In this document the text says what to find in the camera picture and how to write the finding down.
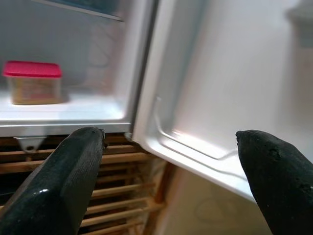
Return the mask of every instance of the plastic container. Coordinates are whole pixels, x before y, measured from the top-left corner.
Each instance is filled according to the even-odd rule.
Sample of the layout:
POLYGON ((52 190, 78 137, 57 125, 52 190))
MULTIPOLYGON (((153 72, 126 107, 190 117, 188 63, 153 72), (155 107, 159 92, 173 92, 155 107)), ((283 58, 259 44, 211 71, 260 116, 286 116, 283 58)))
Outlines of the plastic container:
POLYGON ((62 72, 57 64, 8 61, 3 68, 14 104, 61 102, 62 72))

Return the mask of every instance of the refrigerator hinge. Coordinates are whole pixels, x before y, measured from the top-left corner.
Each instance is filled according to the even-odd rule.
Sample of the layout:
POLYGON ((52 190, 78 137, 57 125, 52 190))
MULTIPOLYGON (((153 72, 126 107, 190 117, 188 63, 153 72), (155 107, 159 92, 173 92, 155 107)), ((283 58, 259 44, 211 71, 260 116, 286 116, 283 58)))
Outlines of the refrigerator hinge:
POLYGON ((24 152, 34 153, 47 136, 23 136, 14 138, 17 139, 24 152))

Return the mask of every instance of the wooden crate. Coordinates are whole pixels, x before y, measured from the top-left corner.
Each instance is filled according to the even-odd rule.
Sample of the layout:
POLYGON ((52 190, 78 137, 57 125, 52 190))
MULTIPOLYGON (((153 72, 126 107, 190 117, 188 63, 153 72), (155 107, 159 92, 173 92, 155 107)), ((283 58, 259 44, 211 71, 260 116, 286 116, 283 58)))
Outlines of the wooden crate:
MULTIPOLYGON (((24 153, 14 138, 0 138, 0 209, 23 180, 66 136, 48 137, 35 153, 24 153)), ((108 134, 96 186, 81 224, 82 235, 149 235, 164 206, 173 165, 108 134)))

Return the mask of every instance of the refrigerator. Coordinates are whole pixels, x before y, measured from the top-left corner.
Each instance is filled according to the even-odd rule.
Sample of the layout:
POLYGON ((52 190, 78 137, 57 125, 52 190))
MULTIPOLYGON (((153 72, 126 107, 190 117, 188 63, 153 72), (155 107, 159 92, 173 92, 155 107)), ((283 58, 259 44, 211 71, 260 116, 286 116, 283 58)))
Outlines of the refrigerator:
POLYGON ((236 131, 270 132, 310 157, 313 54, 287 17, 299 0, 113 2, 106 17, 0 1, 0 63, 58 63, 64 97, 13 105, 2 78, 1 137, 27 149, 85 126, 125 133, 250 201, 236 131))

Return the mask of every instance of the refrigerator door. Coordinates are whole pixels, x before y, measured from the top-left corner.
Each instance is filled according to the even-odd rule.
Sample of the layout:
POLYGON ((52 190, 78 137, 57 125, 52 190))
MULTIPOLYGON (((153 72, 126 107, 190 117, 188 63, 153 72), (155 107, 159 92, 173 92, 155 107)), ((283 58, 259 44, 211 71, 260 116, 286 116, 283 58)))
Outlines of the refrigerator door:
POLYGON ((310 156, 313 54, 286 17, 297 3, 160 0, 133 140, 250 200, 236 131, 310 156))

